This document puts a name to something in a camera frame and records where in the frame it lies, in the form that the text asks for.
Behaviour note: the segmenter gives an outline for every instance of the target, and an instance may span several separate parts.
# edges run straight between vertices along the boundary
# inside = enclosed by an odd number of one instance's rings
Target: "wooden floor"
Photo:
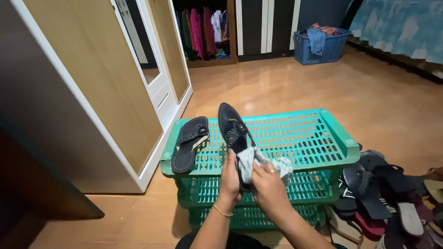
[[[443,163],[443,89],[346,47],[336,63],[302,66],[293,58],[190,69],[194,94],[183,118],[217,117],[221,102],[241,115],[326,108],[364,148],[383,152],[406,174]],[[142,196],[89,198],[101,220],[50,222],[31,248],[171,249],[190,231],[174,180],[159,169]],[[271,248],[291,246],[279,232],[255,233]],[[363,248],[374,248],[365,240]]]

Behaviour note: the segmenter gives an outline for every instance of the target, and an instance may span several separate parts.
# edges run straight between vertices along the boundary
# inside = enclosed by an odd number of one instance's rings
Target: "blue bedsheet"
[[[364,0],[350,30],[374,48],[443,64],[443,0]]]

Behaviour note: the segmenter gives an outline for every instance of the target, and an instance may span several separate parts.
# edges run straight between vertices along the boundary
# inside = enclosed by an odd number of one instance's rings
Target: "sandal strap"
[[[358,194],[362,196],[369,187],[369,183],[371,182],[372,173],[369,171],[361,171],[361,183],[358,187]]]
[[[235,121],[234,128],[226,133],[226,144],[227,147],[231,147],[240,136],[247,134],[251,139],[251,144],[255,147],[254,139],[252,138],[251,132],[249,132],[248,127],[243,122]]]
[[[193,140],[196,137],[206,136],[209,135],[209,129],[204,125],[197,125],[197,130],[191,133],[188,133],[184,135],[182,138],[180,138],[177,143],[175,143],[176,146],[180,146],[183,143],[186,143],[188,141]]]

